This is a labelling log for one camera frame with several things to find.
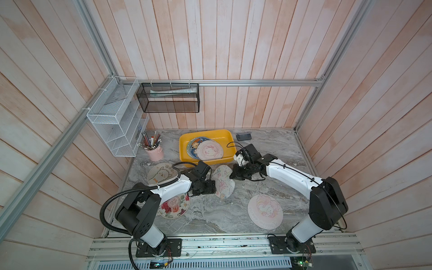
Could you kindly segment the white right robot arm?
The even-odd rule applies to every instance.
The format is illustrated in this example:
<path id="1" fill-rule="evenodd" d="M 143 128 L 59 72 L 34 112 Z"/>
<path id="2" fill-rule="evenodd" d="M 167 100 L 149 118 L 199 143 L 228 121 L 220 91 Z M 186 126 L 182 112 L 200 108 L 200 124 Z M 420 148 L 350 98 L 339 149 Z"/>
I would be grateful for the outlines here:
<path id="1" fill-rule="evenodd" d="M 331 229 L 349 210 L 339 183 L 332 177 L 324 179 L 299 171 L 272 154 L 261 155 L 253 144 L 240 146 L 234 159 L 237 164 L 231 179 L 251 181 L 258 173 L 261 179 L 269 176 L 279 180 L 309 200 L 308 215 L 286 234 L 286 243 L 292 248 Z"/>

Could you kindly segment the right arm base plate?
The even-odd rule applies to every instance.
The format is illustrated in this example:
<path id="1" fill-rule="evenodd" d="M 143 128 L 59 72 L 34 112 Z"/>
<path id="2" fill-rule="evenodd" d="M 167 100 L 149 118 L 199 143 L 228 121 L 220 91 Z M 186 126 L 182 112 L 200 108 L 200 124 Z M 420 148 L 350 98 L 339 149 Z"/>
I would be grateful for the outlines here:
<path id="1" fill-rule="evenodd" d="M 267 239 L 270 244 L 272 254 L 314 254 L 316 253 L 313 239 L 309 239 L 304 243 L 300 243 L 294 237 L 276 236 L 268 234 Z"/>

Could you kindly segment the white bear green coaster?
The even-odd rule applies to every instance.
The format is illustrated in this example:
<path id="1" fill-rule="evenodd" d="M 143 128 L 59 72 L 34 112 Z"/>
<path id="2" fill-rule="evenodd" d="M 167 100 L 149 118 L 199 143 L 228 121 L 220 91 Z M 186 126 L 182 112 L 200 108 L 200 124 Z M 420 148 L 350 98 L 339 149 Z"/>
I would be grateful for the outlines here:
<path id="1" fill-rule="evenodd" d="M 153 166 L 147 175 L 149 185 L 161 184 L 178 176 L 178 172 L 169 163 L 160 163 Z"/>

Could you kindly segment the pink unicorn round coaster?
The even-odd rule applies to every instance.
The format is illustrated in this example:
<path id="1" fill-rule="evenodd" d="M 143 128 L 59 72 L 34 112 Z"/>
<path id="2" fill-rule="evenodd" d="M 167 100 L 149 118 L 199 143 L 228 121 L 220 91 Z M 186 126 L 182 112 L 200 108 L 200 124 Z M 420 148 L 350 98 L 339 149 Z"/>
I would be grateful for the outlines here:
<path id="1" fill-rule="evenodd" d="M 223 147 L 212 140 L 207 140 L 199 144 L 196 155 L 200 160 L 216 160 L 223 157 Z"/>

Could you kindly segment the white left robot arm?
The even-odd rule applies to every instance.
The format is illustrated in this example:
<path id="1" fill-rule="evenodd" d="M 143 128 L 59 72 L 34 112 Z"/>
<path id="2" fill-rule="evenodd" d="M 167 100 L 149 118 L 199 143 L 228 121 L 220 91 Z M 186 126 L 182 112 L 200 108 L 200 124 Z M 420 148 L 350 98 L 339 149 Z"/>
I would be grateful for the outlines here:
<path id="1" fill-rule="evenodd" d="M 139 243 L 145 243 L 154 250 L 166 246 L 167 237 L 154 225 L 159 207 L 178 195 L 192 196 L 216 193 L 216 182 L 211 180 L 211 167 L 199 161 L 188 163 L 192 168 L 177 173 L 169 180 L 146 186 L 135 184 L 129 190 L 115 213 L 115 219 L 126 229 L 126 233 Z"/>

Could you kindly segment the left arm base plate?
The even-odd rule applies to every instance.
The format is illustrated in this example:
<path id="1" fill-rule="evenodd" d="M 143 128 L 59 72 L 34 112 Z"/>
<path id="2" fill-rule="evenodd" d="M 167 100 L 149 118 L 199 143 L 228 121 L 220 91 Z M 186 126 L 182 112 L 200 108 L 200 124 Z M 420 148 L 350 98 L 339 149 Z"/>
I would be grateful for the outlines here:
<path id="1" fill-rule="evenodd" d="M 168 238 L 156 248 L 149 244 L 140 241 L 136 251 L 137 258 L 164 258 L 164 257 L 180 257 L 182 249 L 181 238 Z"/>

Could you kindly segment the floral rose round coaster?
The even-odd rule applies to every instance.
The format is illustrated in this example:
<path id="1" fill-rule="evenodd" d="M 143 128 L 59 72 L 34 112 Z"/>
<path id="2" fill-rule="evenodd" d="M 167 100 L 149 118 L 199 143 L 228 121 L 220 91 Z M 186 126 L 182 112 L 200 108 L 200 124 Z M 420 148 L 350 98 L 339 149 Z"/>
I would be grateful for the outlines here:
<path id="1" fill-rule="evenodd" d="M 189 206 L 190 198 L 185 193 L 163 202 L 158 209 L 158 213 L 166 219 L 177 219 L 187 212 Z"/>

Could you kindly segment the pink ribbon bunny coaster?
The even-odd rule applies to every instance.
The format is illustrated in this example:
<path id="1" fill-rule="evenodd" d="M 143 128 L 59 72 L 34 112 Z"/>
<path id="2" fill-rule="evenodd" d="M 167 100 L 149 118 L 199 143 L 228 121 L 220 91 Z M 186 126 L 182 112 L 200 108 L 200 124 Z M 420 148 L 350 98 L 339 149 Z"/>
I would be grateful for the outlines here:
<path id="1" fill-rule="evenodd" d="M 234 180 L 230 179 L 232 169 L 228 165 L 219 166 L 212 175 L 212 180 L 216 182 L 215 195 L 220 199 L 229 198 L 235 189 Z"/>

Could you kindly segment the blue bear car coaster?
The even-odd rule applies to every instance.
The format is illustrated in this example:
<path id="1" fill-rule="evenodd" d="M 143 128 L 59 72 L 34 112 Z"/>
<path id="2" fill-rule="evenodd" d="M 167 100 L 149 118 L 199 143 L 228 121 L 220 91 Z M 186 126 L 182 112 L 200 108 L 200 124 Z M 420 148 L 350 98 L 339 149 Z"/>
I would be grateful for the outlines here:
<path id="1" fill-rule="evenodd" d="M 197 149 L 198 149 L 198 146 L 202 143 L 202 142 L 204 142 L 204 141 L 208 141 L 209 140 L 209 138 L 207 138 L 207 137 L 196 137 L 196 138 L 193 138 L 188 144 L 187 144 L 187 147 L 186 147 L 186 151 L 187 151 L 187 153 L 188 153 L 188 155 L 191 157 L 191 158 L 193 158 L 193 159 L 197 159 L 197 160 L 199 160 L 199 157 L 198 157 L 198 155 L 197 155 L 197 153 L 196 153 L 196 151 L 197 151 Z"/>

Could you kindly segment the large pink unicorn coaster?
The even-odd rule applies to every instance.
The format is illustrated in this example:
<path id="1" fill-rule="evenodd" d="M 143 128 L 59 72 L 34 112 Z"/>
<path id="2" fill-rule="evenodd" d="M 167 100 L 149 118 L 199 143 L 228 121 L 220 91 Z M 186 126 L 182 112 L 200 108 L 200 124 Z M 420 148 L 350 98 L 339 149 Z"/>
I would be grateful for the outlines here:
<path id="1" fill-rule="evenodd" d="M 253 196 L 247 208 L 250 219 L 260 228 L 274 230 L 282 224 L 283 209 L 277 200 L 268 195 Z"/>

